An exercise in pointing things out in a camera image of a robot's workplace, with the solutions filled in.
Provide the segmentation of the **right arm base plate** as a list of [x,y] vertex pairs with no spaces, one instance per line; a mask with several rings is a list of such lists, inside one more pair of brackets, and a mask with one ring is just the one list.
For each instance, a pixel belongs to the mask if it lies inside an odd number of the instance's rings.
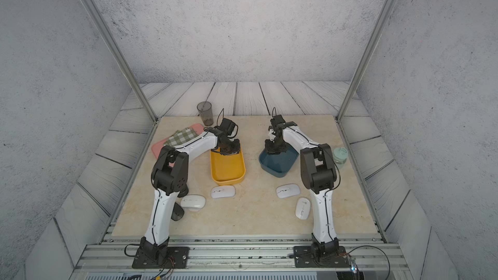
[[289,255],[297,268],[350,268],[345,247],[338,238],[330,242],[313,239],[310,246],[295,246]]

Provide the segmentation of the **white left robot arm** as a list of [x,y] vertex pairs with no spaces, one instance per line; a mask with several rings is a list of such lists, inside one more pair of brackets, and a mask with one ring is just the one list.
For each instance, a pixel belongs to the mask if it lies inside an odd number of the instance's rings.
[[240,153],[236,124],[209,127],[196,138],[178,146],[164,146],[151,172],[155,190],[153,212],[145,240],[162,246],[169,240],[169,228],[176,199],[188,186],[189,163],[201,154],[213,150],[223,156]]

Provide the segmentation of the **white mouse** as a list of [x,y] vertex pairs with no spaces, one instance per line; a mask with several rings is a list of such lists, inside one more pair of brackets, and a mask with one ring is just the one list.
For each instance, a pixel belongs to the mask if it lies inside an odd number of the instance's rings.
[[311,202],[305,197],[300,197],[296,203],[295,216],[300,220],[307,220],[310,212]]
[[197,212],[203,209],[206,205],[206,198],[197,195],[197,194],[189,194],[183,197],[180,201],[180,206],[186,210]]
[[236,188],[233,185],[218,186],[211,190],[211,198],[213,199],[230,198],[234,197],[235,194]]
[[281,199],[298,196],[300,195],[300,187],[297,184],[282,185],[276,189],[276,194]]

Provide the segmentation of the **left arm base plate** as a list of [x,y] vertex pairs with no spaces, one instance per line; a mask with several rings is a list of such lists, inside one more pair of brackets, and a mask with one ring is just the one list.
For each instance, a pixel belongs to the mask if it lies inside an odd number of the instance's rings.
[[172,247],[167,239],[160,245],[141,238],[132,263],[133,269],[185,269],[187,267],[189,247]]

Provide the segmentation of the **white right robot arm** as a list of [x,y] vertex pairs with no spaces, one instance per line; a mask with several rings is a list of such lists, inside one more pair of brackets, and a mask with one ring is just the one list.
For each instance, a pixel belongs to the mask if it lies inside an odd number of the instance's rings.
[[338,172],[332,149],[305,135],[294,122],[280,117],[271,119],[265,150],[274,155],[291,146],[300,155],[300,175],[304,187],[310,191],[313,211],[313,242],[318,245],[337,240],[333,224],[332,196]]

